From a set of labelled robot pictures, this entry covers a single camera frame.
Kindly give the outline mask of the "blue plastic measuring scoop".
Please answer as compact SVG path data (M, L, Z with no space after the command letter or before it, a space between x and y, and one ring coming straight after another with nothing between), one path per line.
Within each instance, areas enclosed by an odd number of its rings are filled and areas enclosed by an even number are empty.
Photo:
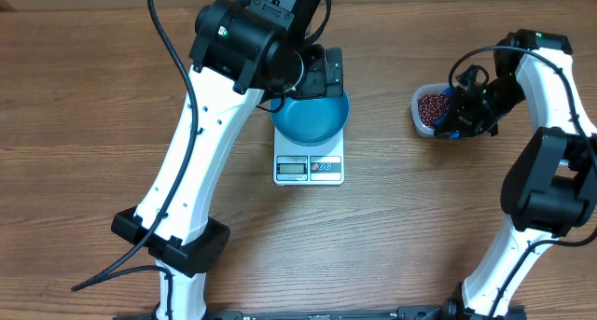
M451 116L451 108L455 96L455 88L448 87L440 93L447 93L449 95L450 107L447 114L444 116L443 120L439 123L439 125L436 128L433 128L434 137L437 139L461 139L464 136L459 130L448 128L448 119Z

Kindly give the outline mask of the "red beans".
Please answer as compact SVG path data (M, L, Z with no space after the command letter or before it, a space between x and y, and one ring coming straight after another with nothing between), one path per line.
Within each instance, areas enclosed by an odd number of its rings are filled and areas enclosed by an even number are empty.
M449 110L450 97L447 93L427 93L418 99L417 105L422 123L436 128Z

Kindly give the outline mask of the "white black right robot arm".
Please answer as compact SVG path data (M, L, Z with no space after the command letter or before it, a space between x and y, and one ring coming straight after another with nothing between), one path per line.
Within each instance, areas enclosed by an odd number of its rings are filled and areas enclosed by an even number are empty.
M429 319L523 319L523 308L510 301L540 257L552 246L581 247L596 238L565 238L596 208L596 127L576 89L568 37L519 29L489 51L495 80L478 81L487 72L479 65L449 73L450 105L435 121L434 136L495 136L520 103L528 106L534 134L503 181L500 230Z

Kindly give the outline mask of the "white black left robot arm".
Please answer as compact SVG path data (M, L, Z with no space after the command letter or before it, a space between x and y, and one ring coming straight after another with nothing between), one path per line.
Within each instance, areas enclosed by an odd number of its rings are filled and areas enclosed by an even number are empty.
M342 131L350 114L342 53L312 28L331 0L216 0L195 22L184 75L186 104L158 176L111 229L154 258L160 276L155 319L203 319L206 273L229 228L209 215L215 186L255 109L274 126L278 184L340 184Z

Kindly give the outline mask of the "teal metal bowl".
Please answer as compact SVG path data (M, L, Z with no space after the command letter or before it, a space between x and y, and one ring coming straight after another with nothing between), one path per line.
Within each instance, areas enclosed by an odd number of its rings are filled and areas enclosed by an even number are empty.
M287 140L300 146L319 146L334 138L350 116L346 92L339 98L285 100L278 112L279 100L272 100L270 112L274 128Z

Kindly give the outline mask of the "white digital kitchen scale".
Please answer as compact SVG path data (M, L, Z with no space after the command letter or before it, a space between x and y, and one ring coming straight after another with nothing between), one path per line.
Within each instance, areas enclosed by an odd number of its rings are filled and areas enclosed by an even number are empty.
M343 131L319 146L297 145L274 130L277 186L339 186L345 179Z

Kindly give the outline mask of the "clear plastic container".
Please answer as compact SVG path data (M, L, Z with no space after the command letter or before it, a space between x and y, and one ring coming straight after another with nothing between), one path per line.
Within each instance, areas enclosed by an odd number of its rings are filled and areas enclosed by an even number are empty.
M421 137L435 137L435 129L448 114L451 96L447 83L427 84L414 93L411 114L415 130Z

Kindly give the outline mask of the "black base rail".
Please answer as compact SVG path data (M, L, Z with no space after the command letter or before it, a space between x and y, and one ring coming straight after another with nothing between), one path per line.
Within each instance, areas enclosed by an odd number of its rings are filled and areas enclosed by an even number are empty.
M480 315L457 315L447 306L400 306L396 310L320 313L207 312L202 320L440 320L484 319Z

